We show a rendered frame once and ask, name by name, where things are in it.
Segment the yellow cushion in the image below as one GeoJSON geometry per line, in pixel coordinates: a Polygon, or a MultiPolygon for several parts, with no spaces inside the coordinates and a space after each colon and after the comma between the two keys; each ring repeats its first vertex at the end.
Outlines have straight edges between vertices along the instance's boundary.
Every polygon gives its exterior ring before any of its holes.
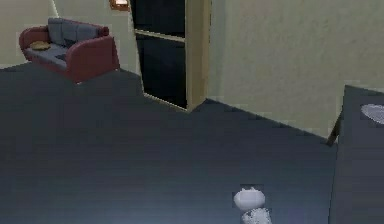
{"type": "Polygon", "coordinates": [[[48,42],[44,41],[35,41],[30,44],[30,48],[36,51],[45,51],[48,50],[50,47],[51,45],[48,42]]]}

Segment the dark grey table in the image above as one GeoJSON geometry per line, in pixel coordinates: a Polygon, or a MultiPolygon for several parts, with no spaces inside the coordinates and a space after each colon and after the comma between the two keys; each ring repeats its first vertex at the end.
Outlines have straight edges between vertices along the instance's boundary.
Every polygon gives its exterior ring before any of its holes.
{"type": "Polygon", "coordinates": [[[336,126],[337,141],[328,224],[384,224],[384,125],[361,112],[384,105],[384,93],[347,85],[336,126]]]}

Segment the orange framed wall picture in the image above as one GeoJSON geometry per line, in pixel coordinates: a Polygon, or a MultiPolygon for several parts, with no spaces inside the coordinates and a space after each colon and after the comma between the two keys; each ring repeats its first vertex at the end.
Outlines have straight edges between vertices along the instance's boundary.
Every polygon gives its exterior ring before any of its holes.
{"type": "Polygon", "coordinates": [[[109,0],[109,4],[112,10],[129,11],[129,0],[109,0]]]}

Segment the red sofa with grey cushions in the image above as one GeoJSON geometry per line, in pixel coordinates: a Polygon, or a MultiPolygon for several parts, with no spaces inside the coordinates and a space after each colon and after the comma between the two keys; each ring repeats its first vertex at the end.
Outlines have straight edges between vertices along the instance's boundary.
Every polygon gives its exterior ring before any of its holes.
{"type": "Polygon", "coordinates": [[[44,26],[25,29],[19,47],[26,60],[81,83],[120,68],[114,37],[107,26],[49,18],[44,26]],[[35,41],[48,42],[45,51],[30,48],[35,41]]]}

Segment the white plate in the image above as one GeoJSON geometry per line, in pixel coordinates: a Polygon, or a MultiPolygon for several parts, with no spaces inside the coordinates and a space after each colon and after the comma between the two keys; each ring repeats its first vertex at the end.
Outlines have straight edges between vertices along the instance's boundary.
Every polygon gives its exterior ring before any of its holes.
{"type": "Polygon", "coordinates": [[[384,105],[365,104],[361,106],[361,112],[374,122],[384,125],[384,105]]]}

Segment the pale wooden shelf unit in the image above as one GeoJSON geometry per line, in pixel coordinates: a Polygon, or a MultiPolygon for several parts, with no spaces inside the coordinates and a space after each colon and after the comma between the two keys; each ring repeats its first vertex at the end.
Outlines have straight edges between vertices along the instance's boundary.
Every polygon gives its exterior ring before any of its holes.
{"type": "Polygon", "coordinates": [[[143,94],[184,111],[207,97],[212,0],[130,0],[143,94]]]}

